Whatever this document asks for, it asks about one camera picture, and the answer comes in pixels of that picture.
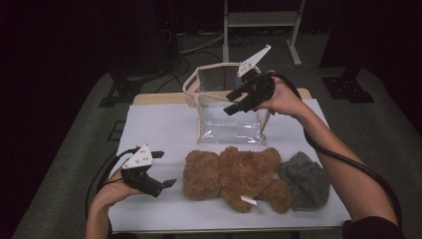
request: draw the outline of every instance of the gray floor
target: gray floor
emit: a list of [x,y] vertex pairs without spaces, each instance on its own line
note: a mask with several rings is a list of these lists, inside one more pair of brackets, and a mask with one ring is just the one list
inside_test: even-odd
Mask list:
[[[420,135],[387,95],[379,79],[365,70],[359,73],[358,81],[370,92],[375,103],[350,104],[348,101],[334,101],[330,98],[320,78],[336,76],[342,69],[317,67],[327,34],[299,34],[297,48],[303,61],[301,68],[293,65],[286,46],[287,38],[288,35],[251,38],[260,41],[248,47],[232,47],[230,60],[243,61],[270,44],[272,50],[258,67],[262,71],[276,70],[283,73],[296,87],[310,90],[318,100],[331,129],[390,183],[401,201],[404,234],[407,238],[418,238],[422,235]],[[182,36],[179,38],[180,47],[181,50],[188,50],[210,39]],[[203,51],[216,54],[222,59],[221,46]],[[217,58],[205,53],[186,56],[184,59],[189,61],[190,68],[179,78],[181,82],[196,67],[218,62]],[[186,63],[182,62],[181,66],[174,69],[174,74],[178,75],[186,67]],[[169,79],[171,75],[149,82],[144,85],[142,92],[154,93]],[[114,124],[125,120],[129,106],[117,104],[113,108],[99,108],[101,99],[107,95],[111,85],[110,76],[104,75],[87,97],[13,238],[83,238],[87,190],[101,165],[116,150],[118,141],[109,140],[108,137]],[[180,87],[176,81],[172,81],[160,92],[180,92]],[[146,220],[147,216],[144,215],[140,220]],[[287,233],[232,235],[236,239],[289,237]],[[141,235],[139,238],[160,236]],[[228,238],[228,235],[178,235],[177,238]],[[305,231],[301,233],[301,238],[341,238],[341,233],[340,230]]]

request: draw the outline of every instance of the teddy bear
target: teddy bear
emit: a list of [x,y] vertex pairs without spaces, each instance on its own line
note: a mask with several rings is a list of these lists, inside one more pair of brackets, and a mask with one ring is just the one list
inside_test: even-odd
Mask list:
[[241,198],[247,196],[268,201],[274,211],[286,213],[292,205],[290,188],[280,178],[274,178],[281,163],[282,158],[273,147],[254,152],[228,146],[220,155],[193,150],[186,156],[183,194],[191,200],[222,196],[239,212],[251,211],[252,205]]

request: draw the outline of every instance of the black sleeve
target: black sleeve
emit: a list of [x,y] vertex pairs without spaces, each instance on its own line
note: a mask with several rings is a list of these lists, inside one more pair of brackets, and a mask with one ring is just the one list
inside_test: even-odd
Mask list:
[[404,239],[401,230],[382,217],[366,217],[359,221],[343,224],[344,239]]

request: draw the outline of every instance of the clear plastic bag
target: clear plastic bag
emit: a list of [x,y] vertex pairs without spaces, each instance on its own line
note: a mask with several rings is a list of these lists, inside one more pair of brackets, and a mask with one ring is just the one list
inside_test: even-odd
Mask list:
[[198,143],[266,144],[267,110],[232,116],[223,111],[234,104],[226,99],[227,94],[243,85],[237,77],[238,68],[236,63],[199,67],[183,85],[188,105],[198,111]]

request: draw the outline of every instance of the white table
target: white table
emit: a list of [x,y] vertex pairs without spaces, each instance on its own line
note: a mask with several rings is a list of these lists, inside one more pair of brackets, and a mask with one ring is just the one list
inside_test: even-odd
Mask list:
[[[230,208],[221,197],[204,201],[191,201],[182,194],[183,168],[186,154],[193,149],[217,153],[226,144],[197,144],[197,112],[186,103],[169,104],[168,94],[146,96],[161,99],[160,105],[138,105],[135,99],[130,107],[121,137],[118,153],[148,143],[151,150],[163,150],[148,170],[149,176],[158,181],[177,178],[176,183],[162,190],[154,198],[134,195],[117,203],[109,211],[114,232],[185,234],[217,232],[303,231],[340,227],[349,219],[344,205],[334,190],[330,189],[328,203],[314,212],[278,214],[267,202],[259,201],[261,212],[239,213]],[[324,120],[317,100],[304,100]],[[271,117],[265,130],[267,145],[235,144],[240,150],[261,151],[273,146],[283,160],[303,151],[317,161],[315,151],[306,143],[302,127],[292,118]],[[125,158],[114,168],[118,168]]]

